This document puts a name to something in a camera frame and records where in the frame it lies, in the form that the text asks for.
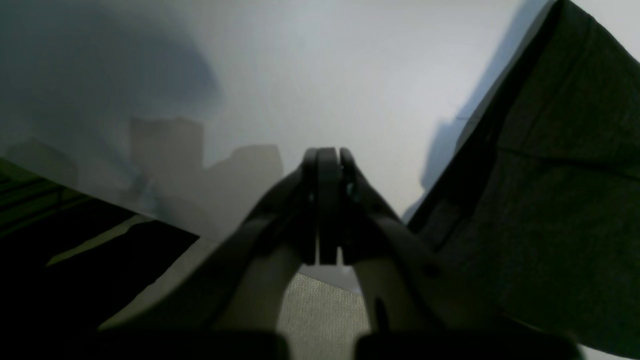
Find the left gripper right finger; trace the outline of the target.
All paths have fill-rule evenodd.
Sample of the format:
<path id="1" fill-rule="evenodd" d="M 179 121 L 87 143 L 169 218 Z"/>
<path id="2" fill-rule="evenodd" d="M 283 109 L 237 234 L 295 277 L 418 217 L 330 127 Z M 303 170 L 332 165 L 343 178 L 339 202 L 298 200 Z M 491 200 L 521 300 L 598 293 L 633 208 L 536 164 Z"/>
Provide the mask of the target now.
<path id="1" fill-rule="evenodd" d="M 503 315 L 398 219 L 349 150 L 318 151 L 318 262 L 353 268 L 371 332 L 356 360 L 581 360 L 576 343 Z"/>

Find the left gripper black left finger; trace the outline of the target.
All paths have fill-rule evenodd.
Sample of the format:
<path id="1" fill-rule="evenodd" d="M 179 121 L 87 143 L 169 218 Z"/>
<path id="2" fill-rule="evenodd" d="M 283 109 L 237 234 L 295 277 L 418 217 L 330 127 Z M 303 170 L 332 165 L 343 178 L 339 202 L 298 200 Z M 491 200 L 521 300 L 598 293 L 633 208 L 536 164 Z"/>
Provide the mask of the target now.
<path id="1" fill-rule="evenodd" d="M 315 259 L 318 149 L 277 182 L 186 280 L 123 325 L 67 351 L 73 360 L 288 360 L 282 299 Z"/>

